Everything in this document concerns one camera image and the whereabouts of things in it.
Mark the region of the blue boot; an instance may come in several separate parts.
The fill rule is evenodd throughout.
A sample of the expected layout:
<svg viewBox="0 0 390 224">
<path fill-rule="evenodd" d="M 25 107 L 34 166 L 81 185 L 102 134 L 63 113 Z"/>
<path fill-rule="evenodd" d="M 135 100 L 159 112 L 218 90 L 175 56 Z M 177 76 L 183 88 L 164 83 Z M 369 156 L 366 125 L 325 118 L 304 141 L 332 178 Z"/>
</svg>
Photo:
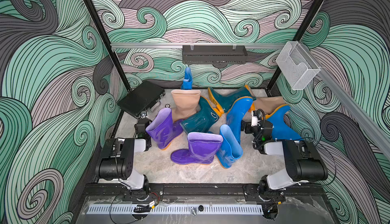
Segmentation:
<svg viewBox="0 0 390 224">
<path fill-rule="evenodd" d="M 299 140 L 301 136 L 284 122 L 284 115 L 290 110 L 288 104 L 277 107 L 271 114 L 266 115 L 266 120 L 273 124 L 271 133 L 275 140 Z"/>
<path fill-rule="evenodd" d="M 223 141 L 216 156 L 222 167 L 228 169 L 241 158 L 243 149 L 228 125 L 223 124 L 220 127 L 220 135 Z"/>
<path fill-rule="evenodd" d="M 226 115 L 226 124 L 230 127 L 238 143 L 241 143 L 241 121 L 253 104 L 252 97 L 241 97 L 234 101 Z"/>
<path fill-rule="evenodd" d="M 184 70 L 184 80 L 181 85 L 182 90 L 191 90 L 193 86 L 193 77 L 190 67 L 186 67 Z"/>
</svg>

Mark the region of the blue boot front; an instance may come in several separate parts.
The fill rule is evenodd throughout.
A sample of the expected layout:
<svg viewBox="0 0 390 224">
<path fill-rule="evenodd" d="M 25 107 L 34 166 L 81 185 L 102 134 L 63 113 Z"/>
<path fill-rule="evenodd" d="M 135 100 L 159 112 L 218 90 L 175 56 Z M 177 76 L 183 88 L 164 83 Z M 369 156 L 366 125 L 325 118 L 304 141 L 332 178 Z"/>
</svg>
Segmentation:
<svg viewBox="0 0 390 224">
<path fill-rule="evenodd" d="M 228 169 L 241 158 L 243 149 L 228 125 L 223 124 L 220 127 L 220 135 L 223 141 L 216 156 L 222 167 Z"/>
</svg>

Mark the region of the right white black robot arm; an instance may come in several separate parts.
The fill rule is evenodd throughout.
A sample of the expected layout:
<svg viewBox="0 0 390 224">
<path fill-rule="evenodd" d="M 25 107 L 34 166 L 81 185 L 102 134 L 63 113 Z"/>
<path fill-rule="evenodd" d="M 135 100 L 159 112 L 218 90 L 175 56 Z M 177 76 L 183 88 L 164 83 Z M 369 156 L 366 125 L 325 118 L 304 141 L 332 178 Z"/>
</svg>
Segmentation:
<svg viewBox="0 0 390 224">
<path fill-rule="evenodd" d="M 252 134 L 254 150 L 263 155 L 284 157 L 285 167 L 277 173 L 265 175 L 259 182 L 261 196 L 271 195 L 293 185 L 315 183 L 328 179 L 328 169 L 313 143 L 303 139 L 271 139 L 273 125 L 268 122 L 241 121 L 241 130 Z"/>
</svg>

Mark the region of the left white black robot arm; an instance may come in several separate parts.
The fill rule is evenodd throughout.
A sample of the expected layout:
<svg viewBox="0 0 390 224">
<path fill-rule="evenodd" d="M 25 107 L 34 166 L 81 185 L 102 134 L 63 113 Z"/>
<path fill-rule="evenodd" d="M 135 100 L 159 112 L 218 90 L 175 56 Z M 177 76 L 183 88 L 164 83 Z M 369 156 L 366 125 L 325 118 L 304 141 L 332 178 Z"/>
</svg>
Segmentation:
<svg viewBox="0 0 390 224">
<path fill-rule="evenodd" d="M 95 169 L 98 183 L 120 184 L 129 191 L 138 190 L 149 194 L 148 178 L 134 169 L 134 155 L 148 151 L 151 147 L 151 137 L 146 132 L 150 123 L 148 118 L 138 119 L 132 138 L 106 140 Z"/>
</svg>

